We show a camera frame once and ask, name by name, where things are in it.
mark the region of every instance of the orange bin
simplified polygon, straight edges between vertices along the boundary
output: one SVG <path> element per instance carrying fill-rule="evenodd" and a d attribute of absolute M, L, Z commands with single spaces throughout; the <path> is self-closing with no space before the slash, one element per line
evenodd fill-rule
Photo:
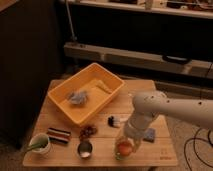
<path fill-rule="evenodd" d="M 48 92 L 49 98 L 78 126 L 84 126 L 119 92 L 124 81 L 97 63 L 92 63 Z M 72 104 L 72 92 L 86 91 L 84 104 Z"/>

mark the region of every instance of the floor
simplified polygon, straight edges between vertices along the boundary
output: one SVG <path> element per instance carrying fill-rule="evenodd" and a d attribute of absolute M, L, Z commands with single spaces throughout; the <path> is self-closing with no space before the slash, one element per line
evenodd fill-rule
<path fill-rule="evenodd" d="M 168 97 L 174 97 L 174 98 L 198 98 L 199 90 L 196 91 L 193 87 L 188 87 L 189 89 L 184 89 L 184 86 L 180 85 L 171 85 L 163 82 L 156 81 L 156 87 L 159 90 L 163 90 Z M 204 94 L 210 95 L 211 93 L 203 91 Z M 178 157 L 179 165 L 177 167 L 158 167 L 155 170 L 156 171 L 187 171 L 190 170 L 189 167 L 186 164 L 186 160 L 184 158 L 184 144 L 189 139 L 192 138 L 197 131 L 198 127 L 195 125 L 191 125 L 189 123 L 166 117 L 169 132 L 171 134 L 172 141 L 174 143 L 174 148 Z M 32 129 L 28 131 L 28 134 L 24 140 L 23 147 L 21 150 L 15 150 L 14 148 L 0 144 L 0 170 L 7 171 L 7 170 L 17 170 L 17 171 L 34 171 L 34 170 L 40 170 L 40 171 L 48 171 L 48 170 L 77 170 L 77 171 L 83 171 L 83 170 L 104 170 L 104 171 L 145 171 L 148 170 L 148 168 L 27 168 L 22 166 L 22 160 L 24 156 L 24 151 L 26 149 L 26 146 L 29 142 L 29 137 L 31 135 Z M 207 139 L 207 130 L 201 130 L 201 132 L 198 134 L 198 137 Z M 199 153 L 199 156 L 209 165 L 213 165 L 213 148 L 202 141 L 196 141 L 196 149 Z M 193 171 L 211 171 L 213 168 L 210 168 L 206 165 L 204 165 L 202 162 L 198 160 L 196 157 L 194 150 L 193 150 L 193 144 L 190 142 L 187 145 L 186 148 L 187 158 L 190 163 L 190 166 Z"/>

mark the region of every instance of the black wall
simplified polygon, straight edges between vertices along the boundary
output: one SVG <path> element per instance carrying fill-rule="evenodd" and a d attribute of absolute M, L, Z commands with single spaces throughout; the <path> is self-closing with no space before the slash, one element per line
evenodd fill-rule
<path fill-rule="evenodd" d="M 21 140 L 48 84 L 63 71 L 53 0 L 20 0 L 0 12 L 0 136 Z"/>
<path fill-rule="evenodd" d="M 70 5 L 78 42 L 213 62 L 213 20 Z"/>

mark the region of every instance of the wooden table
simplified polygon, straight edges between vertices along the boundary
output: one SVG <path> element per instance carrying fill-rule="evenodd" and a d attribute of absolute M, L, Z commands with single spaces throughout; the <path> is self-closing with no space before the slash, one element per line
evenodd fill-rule
<path fill-rule="evenodd" d="M 61 83 L 54 80 L 50 89 Z M 119 131 L 107 125 L 109 116 L 128 117 L 132 111 L 132 96 L 137 91 L 154 90 L 155 85 L 151 80 L 126 80 L 119 95 L 111 101 L 90 123 L 98 127 L 98 133 L 90 139 L 93 144 L 93 153 L 89 159 L 81 159 L 77 154 L 79 132 L 81 128 L 73 125 L 66 116 L 46 97 L 38 117 L 33 135 L 46 132 L 49 127 L 54 127 L 72 132 L 72 138 L 67 146 L 52 144 L 50 152 L 38 155 L 29 152 L 23 160 L 24 166 L 47 167 L 129 167 L 129 166 L 176 166 L 177 157 L 168 132 L 164 116 L 159 116 L 150 127 L 156 129 L 154 143 L 142 142 L 137 153 L 127 159 L 118 161 L 114 157 L 114 140 Z"/>

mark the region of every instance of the wire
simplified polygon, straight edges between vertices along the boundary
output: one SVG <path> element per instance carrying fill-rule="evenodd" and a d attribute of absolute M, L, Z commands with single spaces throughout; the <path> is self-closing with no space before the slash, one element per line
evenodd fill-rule
<path fill-rule="evenodd" d="M 204 77 L 203 77 L 204 79 L 207 78 L 209 72 L 211 71 L 212 64 L 213 64 L 213 63 L 211 62 L 211 64 L 210 64 L 208 70 L 206 71 L 206 73 L 205 73 L 205 75 L 204 75 Z M 202 90 L 203 90 L 203 86 L 201 85 L 201 87 L 200 87 L 200 95 L 199 95 L 200 99 L 202 98 L 202 92 L 203 92 Z"/>
<path fill-rule="evenodd" d="M 212 142 L 212 140 L 210 138 L 211 133 L 212 133 L 212 131 L 209 130 L 208 134 L 207 134 L 207 138 L 208 138 L 209 144 L 213 147 L 213 142 Z"/>
<path fill-rule="evenodd" d="M 193 150 L 194 150 L 194 152 L 195 152 L 196 157 L 197 157 L 203 164 L 205 164 L 206 166 L 208 166 L 208 167 L 210 167 L 210 168 L 213 168 L 212 165 L 208 164 L 206 161 L 204 161 L 204 160 L 198 155 L 198 152 L 197 152 L 197 150 L 196 150 L 195 141 L 197 141 L 197 140 L 198 140 L 198 141 L 205 142 L 205 143 L 207 143 L 208 145 L 211 145 L 211 144 L 209 143 L 209 140 L 205 140 L 205 139 L 203 139 L 203 138 L 198 138 L 198 137 L 197 137 L 198 133 L 199 133 L 201 130 L 202 130 L 202 128 L 199 128 L 199 129 L 196 131 L 194 137 L 193 137 L 193 138 L 189 138 L 188 140 L 186 140 L 186 142 L 185 142 L 185 144 L 184 144 L 184 158 L 185 158 L 185 160 L 186 160 L 187 166 L 188 166 L 188 168 L 189 168 L 190 171 L 192 171 L 192 167 L 190 166 L 190 163 L 189 163 L 188 158 L 187 158 L 186 147 L 187 147 L 187 144 L 188 144 L 189 142 L 191 142 L 191 141 L 193 141 Z"/>
<path fill-rule="evenodd" d="M 203 164 L 205 164 L 205 165 L 208 166 L 208 167 L 213 168 L 212 165 L 208 164 L 208 163 L 205 162 L 202 158 L 200 158 L 200 156 L 198 155 L 197 150 L 196 150 L 195 140 L 197 139 L 197 135 L 198 135 L 198 133 L 199 133 L 201 130 L 202 130 L 202 128 L 198 129 L 198 131 L 195 133 L 194 141 L 193 141 L 193 149 L 194 149 L 195 155 L 197 156 L 197 158 L 198 158 Z"/>

